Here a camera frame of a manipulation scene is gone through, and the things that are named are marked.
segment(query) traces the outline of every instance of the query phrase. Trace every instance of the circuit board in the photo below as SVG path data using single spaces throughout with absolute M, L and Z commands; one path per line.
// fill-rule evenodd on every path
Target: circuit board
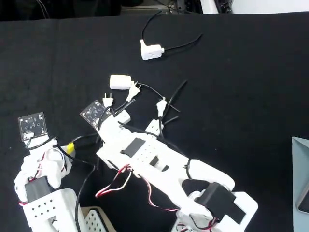
M 44 113 L 36 113 L 18 118 L 21 140 L 47 135 Z
M 98 120 L 100 119 L 105 107 L 98 101 L 95 100 L 93 103 L 87 106 L 80 115 L 93 127 L 98 127 Z M 102 122 L 110 115 L 109 111 L 105 112 L 105 116 L 102 118 Z

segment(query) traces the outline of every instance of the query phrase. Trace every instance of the cable connector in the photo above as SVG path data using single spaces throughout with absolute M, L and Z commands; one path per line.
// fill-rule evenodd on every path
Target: cable connector
M 103 105 L 105 108 L 112 106 L 112 102 L 114 101 L 114 98 L 112 98 L 112 93 L 110 93 L 110 97 L 106 97 L 106 93 L 104 94 L 104 98 L 102 98 Z
M 139 92 L 140 92 L 140 87 L 136 87 L 137 82 L 134 83 L 134 81 L 131 82 L 131 87 L 129 90 L 129 95 L 126 98 L 127 102 L 130 102 L 132 98 L 134 98 Z
M 160 135 L 159 120 L 158 119 L 157 120 L 153 119 L 149 123 L 149 125 L 148 125 L 148 127 L 146 128 L 145 131 L 159 136 Z
M 140 40 L 140 53 L 143 60 L 158 58 L 162 56 L 162 53 L 164 53 L 164 51 L 164 48 L 162 48 L 159 44 L 147 46 L 143 39 Z
M 158 108 L 158 117 L 163 116 L 166 104 L 167 104 L 167 101 L 165 100 L 165 97 L 163 97 L 163 99 L 156 104 Z

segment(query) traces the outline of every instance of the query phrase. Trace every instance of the black table surface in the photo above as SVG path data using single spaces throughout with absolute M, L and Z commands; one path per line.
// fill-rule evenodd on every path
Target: black table surface
M 168 48 L 200 33 L 203 37 L 188 49 L 142 61 L 140 33 L 146 20 L 123 16 L 0 23 L 1 231 L 30 231 L 14 192 L 26 154 L 17 118 L 43 111 L 49 134 L 62 145 L 92 133 L 79 113 L 110 92 L 111 74 L 131 75 L 166 97 L 187 79 L 175 102 L 181 118 L 166 126 L 166 137 L 188 157 L 230 175 L 236 191 L 258 202 L 248 232 L 292 231 L 291 136 L 309 138 L 309 14 L 160 16 L 145 32 L 147 44 Z M 113 95 L 120 105 L 126 92 Z M 157 101 L 142 89 L 128 108 L 130 125 L 146 128 L 157 115 Z M 94 159 L 96 149 L 85 147 L 77 156 Z M 78 190 L 88 171 L 74 163 L 63 187 Z M 132 178 L 126 189 L 94 199 L 114 174 L 102 165 L 81 205 L 100 205 L 118 231 L 167 232 L 175 214 L 147 204 L 143 181 Z M 153 201 L 170 205 L 159 191 Z

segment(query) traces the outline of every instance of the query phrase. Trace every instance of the white connector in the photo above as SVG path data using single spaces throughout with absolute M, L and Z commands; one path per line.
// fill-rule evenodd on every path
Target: white connector
M 166 104 L 167 104 L 167 101 L 165 100 L 165 97 L 163 97 L 163 99 L 156 104 L 158 108 L 158 117 L 163 116 Z
M 145 131 L 159 136 L 160 135 L 159 120 L 153 119 L 149 123 Z
M 34 133 L 33 132 L 24 134 L 24 141 L 28 140 L 27 142 L 29 142 L 29 139 L 32 139 L 33 137 L 34 137 Z
M 119 139 L 120 135 L 126 134 L 123 133 L 123 127 L 120 126 L 118 122 L 128 123 L 131 120 L 130 115 L 126 110 L 123 110 L 116 117 L 107 117 L 101 125 L 100 130 L 98 130 L 98 134 L 103 139 L 105 144 L 113 144 L 113 141 Z
M 126 101 L 129 102 L 132 100 L 132 98 L 134 98 L 139 92 L 140 92 L 140 87 L 137 88 L 136 87 L 137 82 L 134 83 L 134 81 L 131 82 L 131 87 L 129 90 L 129 94 L 126 98 Z
M 114 101 L 114 98 L 112 98 L 112 93 L 110 93 L 110 97 L 106 97 L 106 93 L 104 94 L 104 98 L 102 98 L 103 105 L 105 108 L 112 106 L 112 102 Z
M 143 60 L 155 59 L 162 56 L 164 48 L 159 44 L 147 46 L 144 40 L 140 40 L 140 53 Z

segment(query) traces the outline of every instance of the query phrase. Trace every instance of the white robot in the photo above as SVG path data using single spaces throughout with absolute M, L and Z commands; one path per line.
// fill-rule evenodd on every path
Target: white robot
M 128 88 L 127 104 L 130 104 L 140 90 L 134 82 Z M 109 189 L 109 185 L 96 197 L 121 190 L 134 175 L 145 181 L 151 206 L 159 207 L 151 201 L 151 185 L 175 204 L 174 208 L 164 209 L 176 212 L 178 219 L 172 232 L 245 231 L 258 208 L 257 203 L 245 192 L 232 192 L 235 182 L 227 174 L 199 160 L 187 158 L 175 145 L 162 139 L 160 132 L 163 125 L 159 119 L 166 109 L 165 98 L 157 104 L 159 119 L 152 120 L 145 131 L 126 125 L 131 118 L 125 107 L 114 112 L 112 99 L 106 97 L 103 104 L 94 101 L 81 112 L 81 116 L 104 141 L 97 155 L 109 168 L 118 170 L 116 177 L 125 171 L 129 171 L 129 176 L 122 187 Z M 24 158 L 15 179 L 15 191 L 32 231 L 107 231 L 96 212 L 89 215 L 98 219 L 101 230 L 92 226 L 90 222 L 94 219 L 89 215 L 86 218 L 82 216 L 72 189 L 57 190 L 61 178 L 70 172 L 74 146 L 60 147 L 55 138 L 48 137 L 42 113 L 19 118 L 19 124 L 22 140 L 30 155 Z M 205 180 L 209 186 L 187 196 L 182 182 L 188 178 Z

